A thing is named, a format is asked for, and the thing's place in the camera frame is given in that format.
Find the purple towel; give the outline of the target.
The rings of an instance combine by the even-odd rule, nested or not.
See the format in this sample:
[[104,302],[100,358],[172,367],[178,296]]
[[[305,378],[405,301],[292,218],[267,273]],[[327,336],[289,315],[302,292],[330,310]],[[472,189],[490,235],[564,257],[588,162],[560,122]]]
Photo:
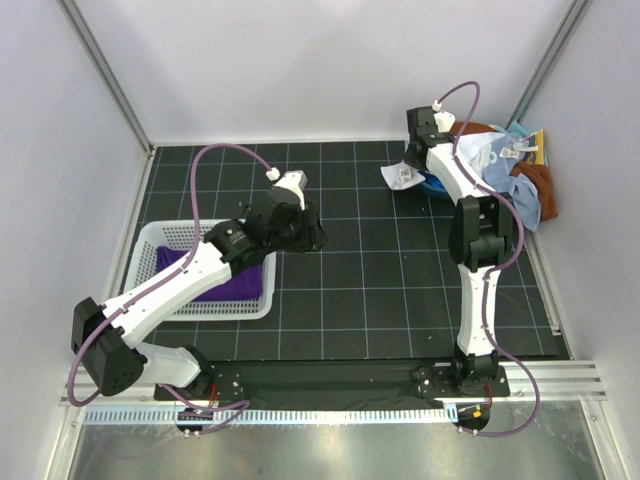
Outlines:
[[[174,250],[166,246],[156,249],[156,272],[159,273],[179,261],[186,250]],[[258,299],[263,293],[263,266],[247,269],[226,283],[211,288],[194,299],[195,302],[241,301]]]

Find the white plastic mesh basket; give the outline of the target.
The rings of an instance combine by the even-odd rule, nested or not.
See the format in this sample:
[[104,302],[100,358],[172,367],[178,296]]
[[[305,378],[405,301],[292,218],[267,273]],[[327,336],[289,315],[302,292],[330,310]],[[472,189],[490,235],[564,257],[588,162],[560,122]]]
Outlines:
[[[133,247],[124,290],[131,290],[158,273],[157,249],[168,247],[186,252],[193,246],[193,220],[165,220],[145,225]],[[269,254],[262,266],[262,293],[256,299],[192,301],[170,315],[168,321],[248,321],[265,317],[271,310],[275,291],[276,254]]]

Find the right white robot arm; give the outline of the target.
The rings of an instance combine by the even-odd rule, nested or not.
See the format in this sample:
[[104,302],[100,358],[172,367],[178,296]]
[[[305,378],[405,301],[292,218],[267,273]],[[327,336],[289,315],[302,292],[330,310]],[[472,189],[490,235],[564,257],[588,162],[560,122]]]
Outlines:
[[454,145],[455,117],[434,106],[406,111],[404,161],[434,175],[454,203],[448,250],[462,287],[461,322],[452,360],[451,389],[478,395],[498,377],[495,303],[500,271],[511,257],[513,214]]

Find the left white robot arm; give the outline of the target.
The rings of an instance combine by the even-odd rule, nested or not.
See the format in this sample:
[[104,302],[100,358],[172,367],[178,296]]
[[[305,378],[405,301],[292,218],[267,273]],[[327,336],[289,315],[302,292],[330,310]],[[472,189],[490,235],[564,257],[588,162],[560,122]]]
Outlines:
[[318,252],[325,243],[316,203],[288,188],[272,187],[246,206],[243,219],[198,232],[184,257],[138,287],[103,304],[91,297],[80,301],[73,312],[69,401],[82,403],[74,394],[80,368],[104,397],[142,382],[190,400],[203,399],[215,382],[206,358],[193,346],[147,344],[146,336],[184,305],[261,265],[268,255]]

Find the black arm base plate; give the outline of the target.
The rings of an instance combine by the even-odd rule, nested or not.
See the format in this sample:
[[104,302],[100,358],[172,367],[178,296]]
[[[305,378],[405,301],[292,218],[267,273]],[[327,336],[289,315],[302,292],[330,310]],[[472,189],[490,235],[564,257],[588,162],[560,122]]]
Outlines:
[[456,359],[218,362],[204,365],[195,380],[174,389],[189,400],[228,402],[275,402],[294,394],[315,399],[330,392],[345,396],[374,390],[425,399],[510,395],[505,370],[498,363],[471,368]]

